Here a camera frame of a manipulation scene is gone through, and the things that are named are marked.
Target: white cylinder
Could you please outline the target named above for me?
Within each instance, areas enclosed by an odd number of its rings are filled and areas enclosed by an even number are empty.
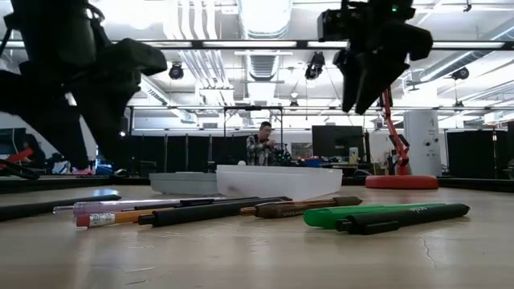
[[[439,123],[435,110],[403,114],[405,138],[410,143],[409,164],[413,175],[441,176]]]

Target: plaid shirt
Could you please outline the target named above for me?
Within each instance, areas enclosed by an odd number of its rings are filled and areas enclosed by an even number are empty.
[[[266,141],[260,142],[256,135],[247,138],[247,165],[273,165],[273,152]]]

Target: table surface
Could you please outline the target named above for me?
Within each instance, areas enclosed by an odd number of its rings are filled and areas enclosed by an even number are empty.
[[[113,186],[0,195],[0,204],[105,193],[163,198],[148,186]],[[471,211],[373,236],[310,228],[302,217],[90,230],[75,228],[70,214],[25,218],[0,223],[0,287],[512,289],[514,195],[347,186],[339,194],[365,204],[462,202]]]

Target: green marker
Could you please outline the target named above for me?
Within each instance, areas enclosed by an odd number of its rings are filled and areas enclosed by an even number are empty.
[[[408,210],[419,207],[432,207],[446,205],[445,203],[419,203],[419,204],[379,204],[379,205],[364,205],[364,206],[344,206],[344,207],[331,207],[323,209],[307,210],[304,213],[304,221],[309,226],[321,227],[324,229],[335,229],[334,226],[337,220],[346,218],[351,214],[366,214],[366,213],[384,213],[398,210]]]

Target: pink pen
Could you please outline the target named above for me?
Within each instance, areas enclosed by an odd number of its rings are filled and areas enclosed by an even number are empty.
[[[58,206],[54,208],[54,214],[63,210],[73,210],[73,216],[83,214],[121,212],[123,210],[133,210],[135,206],[151,206],[159,204],[180,204],[184,201],[210,201],[222,200],[224,197],[196,197],[185,199],[168,200],[133,200],[133,201],[83,201],[75,203],[73,206]]]

